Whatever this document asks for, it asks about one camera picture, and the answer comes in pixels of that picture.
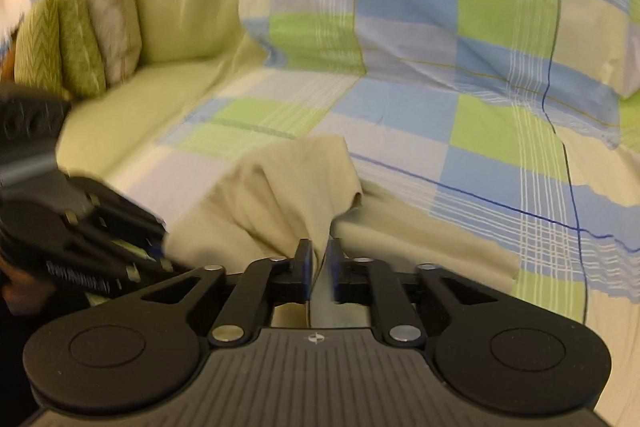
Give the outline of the person's left hand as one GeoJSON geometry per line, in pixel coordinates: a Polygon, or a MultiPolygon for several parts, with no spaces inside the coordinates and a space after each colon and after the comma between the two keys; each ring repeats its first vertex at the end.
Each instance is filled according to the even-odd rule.
{"type": "Polygon", "coordinates": [[[8,278],[8,283],[1,287],[1,294],[13,314],[37,313],[55,292],[51,282],[33,277],[4,259],[1,259],[1,273],[8,278]]]}

